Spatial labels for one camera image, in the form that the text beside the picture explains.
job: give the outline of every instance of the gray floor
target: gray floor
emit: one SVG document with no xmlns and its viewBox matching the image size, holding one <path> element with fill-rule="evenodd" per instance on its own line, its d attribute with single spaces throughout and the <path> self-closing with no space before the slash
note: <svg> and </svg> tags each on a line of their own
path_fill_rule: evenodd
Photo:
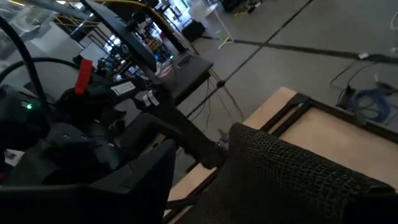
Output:
<svg viewBox="0 0 398 224">
<path fill-rule="evenodd" d="M 259 44 L 269 41 L 271 44 L 394 56 L 391 48 L 398 43 L 398 32 L 394 33 L 389 27 L 391 18 L 398 11 L 398 1 L 395 0 L 313 0 L 269 40 L 307 2 L 308 0 L 265 0 L 252 14 L 239 17 L 226 14 L 222 9 L 218 12 L 233 37 L 238 40 Z M 215 31 L 220 29 L 214 17 L 209 17 L 205 26 L 210 37 L 214 37 Z M 218 50 L 218 44 L 220 42 L 217 40 L 199 39 L 194 45 L 202 56 L 215 63 L 214 70 L 221 78 L 230 77 L 226 86 L 243 110 L 245 118 L 282 86 L 335 105 L 340 90 L 331 88 L 329 82 L 353 62 L 347 58 L 250 44 L 233 43 Z M 335 84 L 344 87 L 350 76 L 367 63 L 358 63 L 337 79 Z M 375 87 L 375 74 L 382 77 L 383 81 L 398 87 L 398 67 L 386 64 L 364 70 L 351 84 L 355 88 Z M 233 122 L 240 122 L 225 92 L 220 90 L 218 93 L 231 111 L 232 118 L 225 111 L 219 96 L 213 95 L 210 98 L 209 118 L 206 104 L 204 112 L 194 120 L 200 129 L 205 129 L 208 118 L 205 134 L 214 140 L 219 138 L 218 128 L 227 131 Z M 184 101 L 180 110 L 188 113 L 205 95 L 206 84 Z M 398 98 L 393 96 L 389 100 L 398 105 Z M 398 131 L 398 118 L 391 120 L 389 128 Z M 182 172 L 185 166 L 180 165 L 189 164 L 192 160 L 185 156 L 179 157 L 177 170 Z"/>
</svg>

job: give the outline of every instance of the black bag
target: black bag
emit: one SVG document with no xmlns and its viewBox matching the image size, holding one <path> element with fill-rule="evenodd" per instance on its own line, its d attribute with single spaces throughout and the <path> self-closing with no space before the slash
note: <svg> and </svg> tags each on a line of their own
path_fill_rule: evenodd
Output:
<svg viewBox="0 0 398 224">
<path fill-rule="evenodd" d="M 186 23 L 182 25 L 182 35 L 187 38 L 190 42 L 194 42 L 205 32 L 206 28 L 203 26 L 201 22 L 198 22 L 194 19 L 188 20 Z"/>
</svg>

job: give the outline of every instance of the blue cable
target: blue cable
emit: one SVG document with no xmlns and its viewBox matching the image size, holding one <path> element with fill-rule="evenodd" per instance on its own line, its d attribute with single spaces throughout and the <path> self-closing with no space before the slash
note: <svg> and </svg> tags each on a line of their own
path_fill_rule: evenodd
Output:
<svg viewBox="0 0 398 224">
<path fill-rule="evenodd" d="M 378 89 L 374 90 L 362 90 L 352 97 L 348 102 L 348 110 L 354 113 L 360 124 L 364 124 L 366 120 L 371 120 L 377 123 L 381 123 L 388 118 L 391 112 L 391 108 L 385 99 L 386 92 Z M 376 104 L 379 112 L 374 117 L 368 117 L 359 107 L 359 102 L 364 98 L 370 98 Z"/>
</svg>

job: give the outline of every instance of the wooden table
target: wooden table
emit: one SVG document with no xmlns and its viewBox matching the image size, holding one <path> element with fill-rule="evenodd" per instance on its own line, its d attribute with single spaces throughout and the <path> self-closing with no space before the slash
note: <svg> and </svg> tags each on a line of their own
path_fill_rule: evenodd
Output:
<svg viewBox="0 0 398 224">
<path fill-rule="evenodd" d="M 295 94 L 293 90 L 280 88 L 244 124 L 260 129 Z M 398 188 L 398 145 L 326 112 L 310 109 L 280 138 Z M 171 189 L 169 200 L 185 198 L 214 171 L 197 165 Z"/>
</svg>

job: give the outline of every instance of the red clip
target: red clip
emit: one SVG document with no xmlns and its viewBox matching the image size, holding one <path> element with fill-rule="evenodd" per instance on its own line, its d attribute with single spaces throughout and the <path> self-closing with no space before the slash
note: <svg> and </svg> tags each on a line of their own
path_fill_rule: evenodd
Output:
<svg viewBox="0 0 398 224">
<path fill-rule="evenodd" d="M 88 82 L 90 81 L 91 71 L 93 69 L 93 61 L 83 59 L 80 63 L 79 76 L 75 84 L 75 93 L 81 95 L 85 92 Z"/>
</svg>

